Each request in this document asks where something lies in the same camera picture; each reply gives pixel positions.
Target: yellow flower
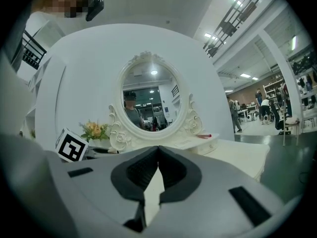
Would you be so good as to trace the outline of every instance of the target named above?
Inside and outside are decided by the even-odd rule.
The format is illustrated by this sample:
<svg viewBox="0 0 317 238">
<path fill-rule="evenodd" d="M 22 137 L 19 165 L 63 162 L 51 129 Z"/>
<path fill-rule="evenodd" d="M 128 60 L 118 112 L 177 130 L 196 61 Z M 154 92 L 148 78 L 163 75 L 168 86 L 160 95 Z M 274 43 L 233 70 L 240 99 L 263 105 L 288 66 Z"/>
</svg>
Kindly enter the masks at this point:
<svg viewBox="0 0 317 238">
<path fill-rule="evenodd" d="M 95 137 L 100 137 L 101 130 L 98 125 L 95 127 L 93 133 L 95 134 Z"/>
</svg>

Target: railing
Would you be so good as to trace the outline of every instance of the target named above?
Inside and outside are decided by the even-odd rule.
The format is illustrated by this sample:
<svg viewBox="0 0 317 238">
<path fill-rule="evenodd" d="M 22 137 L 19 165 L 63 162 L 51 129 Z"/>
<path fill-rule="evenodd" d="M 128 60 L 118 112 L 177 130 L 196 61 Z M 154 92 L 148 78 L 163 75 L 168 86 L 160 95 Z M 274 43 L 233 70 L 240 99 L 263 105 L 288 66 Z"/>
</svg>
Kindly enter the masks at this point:
<svg viewBox="0 0 317 238">
<path fill-rule="evenodd" d="M 235 0 L 225 17 L 217 26 L 210 39 L 205 43 L 204 50 L 209 57 L 213 57 L 225 44 L 250 14 L 257 8 L 257 4 L 262 0 Z"/>
<path fill-rule="evenodd" d="M 46 50 L 25 30 L 22 40 L 24 46 L 23 61 L 34 69 L 38 69 L 40 61 L 46 54 Z"/>
<path fill-rule="evenodd" d="M 175 85 L 175 87 L 172 90 L 173 97 L 175 97 L 177 93 L 179 93 L 179 90 L 178 90 L 178 86 Z"/>
</svg>

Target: white column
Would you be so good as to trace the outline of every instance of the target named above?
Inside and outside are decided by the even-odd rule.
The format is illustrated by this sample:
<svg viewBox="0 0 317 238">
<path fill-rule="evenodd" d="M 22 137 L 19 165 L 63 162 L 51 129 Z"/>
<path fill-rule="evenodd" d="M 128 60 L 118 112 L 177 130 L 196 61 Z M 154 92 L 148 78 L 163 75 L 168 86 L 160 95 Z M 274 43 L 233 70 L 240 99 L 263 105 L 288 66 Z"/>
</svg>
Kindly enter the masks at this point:
<svg viewBox="0 0 317 238">
<path fill-rule="evenodd" d="M 274 40 L 270 37 L 270 35 L 265 31 L 261 31 L 259 36 L 262 38 L 273 57 L 275 58 L 282 74 L 285 79 L 285 83 L 287 85 L 287 90 L 289 93 L 291 106 L 292 106 L 292 114 L 294 116 L 298 116 L 300 121 L 303 120 L 303 110 L 302 110 L 302 99 L 300 97 L 299 89 L 297 86 L 297 82 L 295 79 L 294 72 L 292 70 L 291 65 L 289 64 L 286 56 L 281 52 L 278 48 Z"/>
</svg>

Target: black slot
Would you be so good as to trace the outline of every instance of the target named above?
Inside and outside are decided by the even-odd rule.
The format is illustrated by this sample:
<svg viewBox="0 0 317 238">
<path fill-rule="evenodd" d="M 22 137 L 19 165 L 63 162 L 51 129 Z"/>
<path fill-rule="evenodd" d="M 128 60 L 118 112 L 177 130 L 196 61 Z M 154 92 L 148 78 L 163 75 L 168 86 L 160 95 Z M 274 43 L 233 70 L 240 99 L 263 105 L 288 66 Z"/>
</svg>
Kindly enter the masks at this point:
<svg viewBox="0 0 317 238">
<path fill-rule="evenodd" d="M 73 171 L 69 171 L 69 177 L 77 177 L 77 176 L 81 176 L 87 173 L 92 172 L 93 170 L 91 168 L 83 168 L 83 169 L 77 169 L 77 170 L 73 170 Z"/>
<path fill-rule="evenodd" d="M 270 213 L 244 187 L 230 189 L 229 193 L 255 227 L 271 217 Z"/>
</svg>

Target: brown wall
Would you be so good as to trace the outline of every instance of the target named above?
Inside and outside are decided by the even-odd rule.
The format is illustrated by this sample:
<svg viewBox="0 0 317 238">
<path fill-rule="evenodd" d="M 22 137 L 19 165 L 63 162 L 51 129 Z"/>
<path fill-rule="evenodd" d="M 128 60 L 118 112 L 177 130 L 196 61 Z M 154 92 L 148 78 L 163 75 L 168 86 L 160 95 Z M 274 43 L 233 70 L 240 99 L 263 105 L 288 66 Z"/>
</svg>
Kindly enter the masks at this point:
<svg viewBox="0 0 317 238">
<path fill-rule="evenodd" d="M 279 73 L 276 73 L 272 76 L 269 76 L 251 86 L 248 86 L 246 88 L 243 88 L 242 90 L 240 91 L 237 91 L 235 93 L 232 93 L 232 94 L 228 94 L 228 96 L 234 100 L 234 101 L 238 101 L 241 104 L 249 104 L 251 102 L 255 102 L 256 103 L 256 97 L 255 97 L 255 94 L 257 92 L 257 89 L 260 88 L 261 90 L 261 93 L 263 95 L 263 97 L 265 96 L 265 92 L 264 92 L 264 88 L 263 86 L 264 85 L 268 85 L 270 83 L 273 83 L 275 82 L 274 79 L 272 79 L 272 77 L 275 78 L 276 75 L 282 75 L 280 72 Z"/>
</svg>

